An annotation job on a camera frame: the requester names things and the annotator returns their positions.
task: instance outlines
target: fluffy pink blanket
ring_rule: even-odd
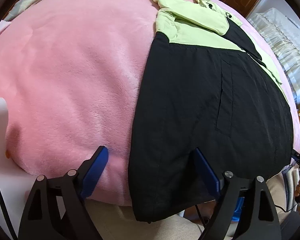
[[[296,107],[275,55],[242,16],[212,1],[235,14],[276,62],[300,151]],[[157,11],[152,0],[42,0],[3,31],[0,97],[9,109],[7,147],[21,168],[60,176],[105,145],[109,162],[92,198],[131,204],[131,126]]]

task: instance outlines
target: beige fabric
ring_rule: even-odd
[[[286,195],[282,174],[267,181],[274,203],[285,209]],[[86,200],[87,211],[103,240],[198,240],[204,227],[179,217],[171,216],[148,224],[136,221],[132,207],[121,207],[95,200]],[[277,208],[280,223],[287,217]],[[232,239],[237,224],[231,224],[225,240]]]

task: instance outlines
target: black cable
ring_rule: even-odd
[[[289,209],[287,211],[285,211],[281,206],[277,206],[277,205],[274,205],[274,206],[277,208],[280,208],[283,212],[287,213],[287,212],[291,211],[292,209],[294,209],[296,205],[298,205],[298,204],[295,204],[291,209]]]
[[[4,203],[1,191],[0,191],[0,207],[1,207],[1,210],[2,210],[2,214],[3,214],[4,220],[6,221],[7,227],[9,229],[9,231],[10,231],[11,236],[12,236],[12,239],[13,240],[18,240],[16,232],[13,229],[13,226],[12,226],[12,223],[11,223],[8,211],[7,211],[7,207],[6,207],[5,203]]]
[[[200,214],[200,210],[199,210],[199,208],[198,208],[198,205],[194,205],[194,206],[195,206],[195,209],[197,210],[197,213],[198,213],[198,216],[199,216],[199,218],[200,218],[200,221],[201,221],[202,225],[205,226],[206,223],[203,221],[203,218],[202,218],[202,216],[201,216],[201,214]]]

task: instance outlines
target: folded blanket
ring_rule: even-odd
[[[30,6],[33,6],[40,1],[41,0],[19,0],[18,2],[16,2],[12,10],[9,11],[8,15],[5,17],[4,20],[7,22],[12,21],[15,17],[23,13]]]

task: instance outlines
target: metal screw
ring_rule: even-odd
[[[225,171],[225,176],[228,177],[228,178],[232,178],[233,173],[231,171]]]
[[[37,181],[43,181],[44,180],[44,175],[39,175],[37,177]]]
[[[77,171],[76,170],[69,170],[68,171],[68,175],[69,176],[74,176],[74,175],[76,175],[77,174]]]
[[[257,181],[259,181],[259,182],[264,182],[265,179],[264,179],[262,176],[258,176],[258,177],[257,177]]]

